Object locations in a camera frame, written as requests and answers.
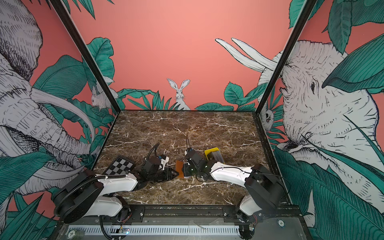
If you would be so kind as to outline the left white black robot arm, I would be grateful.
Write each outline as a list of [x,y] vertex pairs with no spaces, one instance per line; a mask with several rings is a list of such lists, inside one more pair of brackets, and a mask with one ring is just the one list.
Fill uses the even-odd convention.
[[66,224],[88,216],[107,216],[124,223],[133,211],[118,193],[175,179],[179,173],[166,165],[168,160],[165,155],[151,157],[136,169],[132,160],[118,157],[101,175],[85,170],[53,195],[54,215]]

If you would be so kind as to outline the dark credit card stack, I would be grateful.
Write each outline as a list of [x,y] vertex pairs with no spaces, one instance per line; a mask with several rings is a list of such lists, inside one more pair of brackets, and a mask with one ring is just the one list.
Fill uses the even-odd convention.
[[220,163],[225,163],[220,151],[214,151],[214,152],[211,152],[209,153],[209,156],[211,159],[217,161],[217,162],[220,162]]

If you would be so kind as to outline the black front mounting rail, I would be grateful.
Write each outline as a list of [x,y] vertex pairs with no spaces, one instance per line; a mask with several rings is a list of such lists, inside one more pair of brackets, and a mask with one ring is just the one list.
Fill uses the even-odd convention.
[[282,205],[275,211],[262,210],[250,216],[241,213],[235,205],[130,205],[131,216],[126,224],[142,223],[144,218],[222,218],[226,223],[245,224],[263,222],[271,218],[298,218],[303,216],[299,207]]

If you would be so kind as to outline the yellow plastic card tray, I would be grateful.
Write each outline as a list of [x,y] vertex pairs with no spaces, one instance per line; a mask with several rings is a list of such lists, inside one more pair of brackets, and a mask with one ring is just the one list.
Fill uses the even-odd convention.
[[215,160],[216,162],[221,161],[221,154],[219,148],[212,148],[204,151],[208,161]]

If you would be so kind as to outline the brown leather card holder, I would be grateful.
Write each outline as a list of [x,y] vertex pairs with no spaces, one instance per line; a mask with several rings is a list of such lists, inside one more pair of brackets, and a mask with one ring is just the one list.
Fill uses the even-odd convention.
[[183,161],[176,161],[176,164],[175,164],[176,171],[179,174],[178,178],[181,178],[181,179],[184,178],[183,166],[184,166],[184,162]]

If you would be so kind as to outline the checkerboard calibration tag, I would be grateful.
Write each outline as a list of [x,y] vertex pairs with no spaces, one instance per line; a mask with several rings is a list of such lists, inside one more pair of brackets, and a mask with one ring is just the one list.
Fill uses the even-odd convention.
[[103,172],[103,175],[126,175],[135,167],[135,163],[130,159],[117,157],[109,167]]

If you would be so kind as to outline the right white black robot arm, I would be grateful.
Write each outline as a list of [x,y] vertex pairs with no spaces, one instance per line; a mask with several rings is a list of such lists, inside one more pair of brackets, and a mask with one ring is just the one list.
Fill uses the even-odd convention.
[[284,183],[266,167],[261,164],[253,167],[227,165],[217,149],[209,150],[202,157],[193,148],[187,148],[182,172],[185,177],[194,176],[204,182],[227,182],[245,188],[248,194],[230,213],[242,223],[250,219],[257,222],[260,218],[256,214],[262,211],[274,213],[286,195]]

